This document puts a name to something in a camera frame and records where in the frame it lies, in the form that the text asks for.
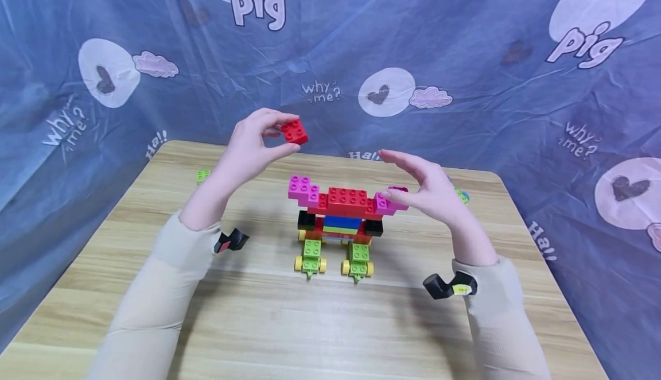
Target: left hand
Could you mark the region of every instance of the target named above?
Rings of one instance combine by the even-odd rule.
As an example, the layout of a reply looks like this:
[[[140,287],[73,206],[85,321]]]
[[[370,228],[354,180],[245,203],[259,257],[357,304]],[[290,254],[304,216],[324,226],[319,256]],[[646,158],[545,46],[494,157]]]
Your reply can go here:
[[[284,123],[293,122],[299,116],[262,107],[253,111],[236,124],[227,150],[214,171],[234,191],[262,173],[270,163],[296,153],[297,144],[266,147],[263,137],[279,136]]]

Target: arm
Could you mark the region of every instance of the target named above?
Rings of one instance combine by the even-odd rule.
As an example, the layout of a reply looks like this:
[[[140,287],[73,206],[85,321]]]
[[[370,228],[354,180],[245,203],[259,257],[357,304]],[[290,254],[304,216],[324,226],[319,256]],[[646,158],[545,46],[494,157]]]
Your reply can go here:
[[[464,300],[482,379],[551,379],[543,350],[523,309],[523,292],[514,265],[496,254],[442,168],[392,150],[382,150],[381,157],[409,172],[421,185],[417,193],[388,189],[383,192],[386,198],[447,224],[455,254],[453,270],[477,281],[477,293]]]
[[[213,173],[158,234],[142,270],[122,299],[101,345],[90,380],[165,379],[188,304],[213,260],[213,246],[227,201],[269,163],[299,150],[266,148],[263,135],[295,115],[261,109],[239,122]]]

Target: blue tarp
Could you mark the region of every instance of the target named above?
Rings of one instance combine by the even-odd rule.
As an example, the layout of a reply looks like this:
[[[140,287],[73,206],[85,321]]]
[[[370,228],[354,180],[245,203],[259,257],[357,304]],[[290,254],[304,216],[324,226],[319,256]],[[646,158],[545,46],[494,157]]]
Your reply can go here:
[[[269,106],[501,175],[609,376],[660,376],[661,0],[1,2],[0,350],[158,147]]]

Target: beige sleeve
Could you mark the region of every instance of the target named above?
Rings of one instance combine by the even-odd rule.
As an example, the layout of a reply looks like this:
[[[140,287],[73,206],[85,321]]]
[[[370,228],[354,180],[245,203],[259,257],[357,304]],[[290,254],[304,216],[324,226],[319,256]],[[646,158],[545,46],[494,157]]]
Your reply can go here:
[[[96,354],[89,380],[162,380],[197,283],[213,260],[220,223],[191,231],[175,213],[126,292]]]
[[[455,260],[452,269],[477,281],[477,293],[464,297],[464,301],[482,379],[551,379],[544,352],[523,309],[523,291],[514,264],[503,257],[487,267]]]

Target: wooden table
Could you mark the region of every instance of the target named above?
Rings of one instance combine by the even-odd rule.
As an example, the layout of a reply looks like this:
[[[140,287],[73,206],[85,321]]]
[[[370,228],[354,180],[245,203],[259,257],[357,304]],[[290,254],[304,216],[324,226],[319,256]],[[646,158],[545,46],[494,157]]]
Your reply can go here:
[[[0,357],[0,377],[82,379],[158,230],[224,147],[171,141],[140,174],[75,262]],[[489,172],[448,169],[470,194],[497,251],[518,268],[526,310],[555,379],[605,378],[503,183]],[[347,250],[330,242],[325,275],[293,270],[299,209],[292,174],[366,189],[413,180],[381,162],[296,154],[274,163],[230,201],[223,229],[251,236],[219,254],[186,317],[171,379],[476,379],[464,301],[434,301],[422,280],[450,277],[447,227],[418,211],[384,218],[370,256],[373,277],[340,274]]]

